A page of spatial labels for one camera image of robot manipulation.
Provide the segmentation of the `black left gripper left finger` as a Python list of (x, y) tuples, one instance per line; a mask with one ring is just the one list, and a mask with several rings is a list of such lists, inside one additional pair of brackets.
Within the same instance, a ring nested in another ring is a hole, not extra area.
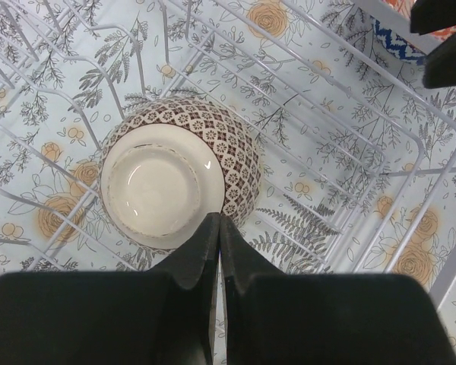
[(0, 277), (0, 364), (211, 364), (220, 215), (147, 271)]

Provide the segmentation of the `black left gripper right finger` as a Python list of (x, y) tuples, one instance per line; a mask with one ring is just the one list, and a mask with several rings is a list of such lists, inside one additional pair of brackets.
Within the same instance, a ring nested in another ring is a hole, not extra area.
[(435, 307), (413, 278), (289, 275), (220, 219), (230, 364), (456, 364)]

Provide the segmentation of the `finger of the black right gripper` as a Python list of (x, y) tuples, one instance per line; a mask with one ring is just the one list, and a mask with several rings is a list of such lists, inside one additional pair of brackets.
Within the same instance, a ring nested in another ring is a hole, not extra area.
[(456, 33), (426, 57), (423, 86), (426, 88), (456, 86)]

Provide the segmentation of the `blue zigzag pattern bowl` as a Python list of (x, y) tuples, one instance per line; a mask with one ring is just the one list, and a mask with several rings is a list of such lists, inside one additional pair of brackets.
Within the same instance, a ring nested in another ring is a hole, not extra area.
[(376, 18), (372, 18), (372, 29), (377, 40), (396, 59), (411, 65), (424, 65), (426, 55), (406, 41), (390, 28), (383, 27)]

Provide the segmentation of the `red geometric pattern bowl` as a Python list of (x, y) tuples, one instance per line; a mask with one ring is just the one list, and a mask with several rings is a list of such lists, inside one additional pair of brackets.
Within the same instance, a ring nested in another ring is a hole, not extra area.
[(432, 34), (444, 41), (456, 33), (456, 1), (385, 1), (410, 22), (412, 33)]

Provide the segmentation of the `brown lattice pattern bowl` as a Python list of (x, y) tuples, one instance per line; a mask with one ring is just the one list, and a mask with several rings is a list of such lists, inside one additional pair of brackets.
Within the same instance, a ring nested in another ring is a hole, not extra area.
[(144, 246), (175, 249), (210, 213), (241, 227), (261, 181), (261, 153), (245, 120), (197, 97), (146, 103), (103, 139), (103, 210), (121, 235)]

